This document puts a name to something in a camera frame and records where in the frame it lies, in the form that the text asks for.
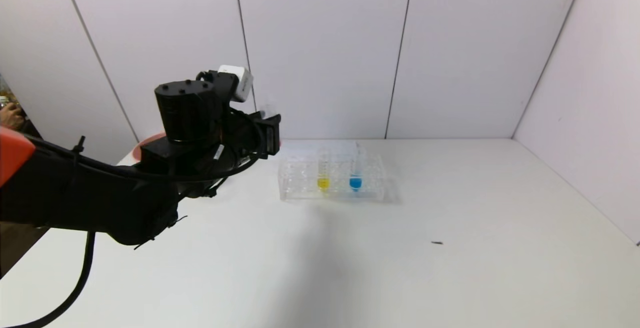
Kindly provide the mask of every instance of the human hand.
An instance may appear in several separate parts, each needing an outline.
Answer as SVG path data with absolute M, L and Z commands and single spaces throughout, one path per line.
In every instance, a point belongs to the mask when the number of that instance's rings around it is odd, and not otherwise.
M 0 110 L 0 125 L 8 128 L 18 129 L 25 122 L 25 118 L 20 116 L 23 110 L 15 103 L 9 103 Z

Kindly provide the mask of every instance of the robotic arm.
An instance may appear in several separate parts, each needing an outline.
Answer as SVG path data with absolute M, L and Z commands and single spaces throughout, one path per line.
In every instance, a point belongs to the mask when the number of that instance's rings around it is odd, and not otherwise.
M 181 199 L 215 196 L 227 177 L 278 153 L 279 115 L 230 107 L 252 82 L 246 69 L 221 66 L 159 85 L 166 137 L 142 146 L 134 166 L 82 156 L 84 137 L 66 150 L 1 130 L 0 221 L 105 232 L 126 245 L 153 240 L 178 221 Z

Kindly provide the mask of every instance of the yellow liquid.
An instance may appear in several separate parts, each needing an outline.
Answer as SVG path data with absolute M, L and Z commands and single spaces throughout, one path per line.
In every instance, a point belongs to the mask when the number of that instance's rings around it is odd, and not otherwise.
M 320 188 L 320 191 L 326 192 L 330 185 L 331 181 L 329 178 L 318 178 L 318 188 Z

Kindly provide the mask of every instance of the white wall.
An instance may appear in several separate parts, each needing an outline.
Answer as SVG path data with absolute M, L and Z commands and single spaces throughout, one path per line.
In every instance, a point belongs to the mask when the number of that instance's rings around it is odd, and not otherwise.
M 407 0 L 240 0 L 258 107 L 282 137 L 383 138 Z
M 576 0 L 515 139 L 634 242 L 639 107 L 640 0 Z
M 44 139 L 109 163 L 137 143 L 71 0 L 0 0 L 0 72 Z
M 158 85 L 221 64 L 248 66 L 238 0 L 76 2 L 140 140 L 164 130 Z M 234 107 L 254 112 L 253 96 Z
M 570 4 L 410 0 L 387 137 L 512 137 Z

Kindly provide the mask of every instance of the black cable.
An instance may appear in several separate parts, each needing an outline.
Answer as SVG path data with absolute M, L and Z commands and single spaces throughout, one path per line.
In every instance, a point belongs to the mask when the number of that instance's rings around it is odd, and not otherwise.
M 225 178 L 225 177 L 229 177 L 229 176 L 233 176 L 233 175 L 237 175 L 238 173 L 245 171 L 247 168 L 253 166 L 254 163 L 256 163 L 260 156 L 263 155 L 263 144 L 265 143 L 265 135 L 263 134 L 263 131 L 260 130 L 260 127 L 258 127 L 258 125 L 256 124 L 256 122 L 254 122 L 249 115 L 245 114 L 244 112 L 235 110 L 235 109 L 231 109 L 231 112 L 233 112 L 233 114 L 237 114 L 238 116 L 242 117 L 243 119 L 246 119 L 247 121 L 249 121 L 249 123 L 251 123 L 251 125 L 253 126 L 254 131 L 258 134 L 258 147 L 257 147 L 257 153 L 256 155 L 254 155 L 249 162 L 247 162 L 246 164 L 243 164 L 240 167 L 231 169 L 230 171 L 226 171 L 226 172 L 221 172 L 221 173 L 213 173 L 210 175 L 194 175 L 194 176 L 176 176 L 176 175 L 154 175 L 153 173 L 143 173 L 143 172 L 137 172 L 137 171 L 130 171 L 130 170 L 126 170 L 126 169 L 122 169 L 119 167 L 115 167 L 115 166 L 111 166 L 110 164 L 106 164 L 97 160 L 93 160 L 90 159 L 88 157 L 85 156 L 80 156 L 80 158 L 78 158 L 78 161 L 81 164 L 84 164 L 87 167 L 91 167 L 93 169 L 96 169 L 98 171 L 103 171 L 105 173 L 109 173 L 111 175 L 115 175 L 115 176 L 120 176 L 120 177 L 126 177 L 126 178 L 133 178 L 133 179 L 137 179 L 137 180 L 146 180 L 149 182 L 185 182 L 185 183 L 196 183 L 196 182 L 208 182 L 208 181 L 212 181 L 212 180 L 217 180 L 219 178 Z M 67 156 L 67 157 L 71 157 L 73 156 L 73 152 L 69 151 L 65 148 L 62 148 L 60 146 L 56 146 L 55 144 L 52 144 L 50 142 L 46 142 L 46 141 L 42 141 L 39 139 L 35 139 L 35 138 L 31 138 L 30 139 L 36 146 L 40 146 L 40 147 L 44 147 L 48 150 L 54 151 L 55 153 L 58 153 L 59 155 L 63 155 L 63 156 Z
M 53 322 L 56 318 L 60 317 L 66 310 L 73 305 L 78 296 L 80 296 L 80 292 L 85 287 L 85 283 L 87 283 L 87 278 L 89 278 L 89 271 L 91 271 L 91 263 L 94 260 L 94 243 L 96 242 L 96 233 L 95 232 L 87 232 L 86 233 L 86 245 L 84 246 L 84 262 L 82 263 L 82 271 L 80 272 L 80 278 L 78 278 L 78 283 L 76 283 L 75 288 L 71 291 L 71 294 L 66 298 L 61 305 L 59 305 L 55 310 L 52 310 L 50 314 L 27 324 L 22 324 L 20 326 L 12 326 L 6 328 L 42 328 L 49 323 Z

